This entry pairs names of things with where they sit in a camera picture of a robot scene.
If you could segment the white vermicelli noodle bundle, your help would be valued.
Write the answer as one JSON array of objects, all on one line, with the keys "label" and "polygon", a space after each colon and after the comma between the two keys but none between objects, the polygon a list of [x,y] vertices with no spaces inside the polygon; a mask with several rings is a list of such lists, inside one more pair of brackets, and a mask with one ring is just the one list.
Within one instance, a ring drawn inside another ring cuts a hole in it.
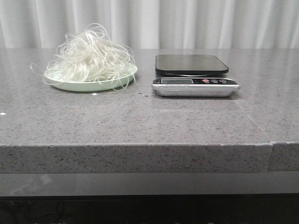
[{"label": "white vermicelli noodle bundle", "polygon": [[130,64],[136,66],[132,49],[114,43],[102,25],[91,23],[81,33],[66,34],[41,76],[58,71],[63,81],[107,81],[127,73]]}]

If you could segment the silver digital kitchen scale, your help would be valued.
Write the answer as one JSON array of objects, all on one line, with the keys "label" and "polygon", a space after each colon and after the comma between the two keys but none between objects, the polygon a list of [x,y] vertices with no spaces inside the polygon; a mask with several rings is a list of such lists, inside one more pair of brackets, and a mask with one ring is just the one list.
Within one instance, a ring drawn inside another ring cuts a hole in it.
[{"label": "silver digital kitchen scale", "polygon": [[152,88],[164,97],[229,97],[240,85],[223,76],[228,71],[213,55],[157,55]]}]

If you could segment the white pleated curtain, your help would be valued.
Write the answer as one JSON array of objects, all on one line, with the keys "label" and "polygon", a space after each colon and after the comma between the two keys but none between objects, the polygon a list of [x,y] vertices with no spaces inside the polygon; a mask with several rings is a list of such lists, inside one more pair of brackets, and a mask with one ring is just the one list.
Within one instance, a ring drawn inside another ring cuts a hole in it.
[{"label": "white pleated curtain", "polygon": [[135,49],[296,49],[296,0],[3,0],[3,48],[55,48],[91,23]]}]

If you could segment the light green round plate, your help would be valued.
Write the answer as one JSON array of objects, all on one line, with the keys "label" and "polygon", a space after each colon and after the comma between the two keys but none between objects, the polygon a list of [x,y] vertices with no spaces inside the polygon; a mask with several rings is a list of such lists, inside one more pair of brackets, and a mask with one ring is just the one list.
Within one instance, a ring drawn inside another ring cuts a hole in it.
[{"label": "light green round plate", "polygon": [[76,92],[93,92],[93,91],[106,91],[110,89],[117,89],[120,87],[125,88],[135,78],[137,67],[133,64],[129,65],[127,73],[118,78],[113,78],[107,81],[95,81],[95,82],[75,82],[75,81],[63,81],[60,76],[60,72],[55,71],[54,74],[50,74],[43,78],[44,82],[53,85],[56,88],[67,91]]}]

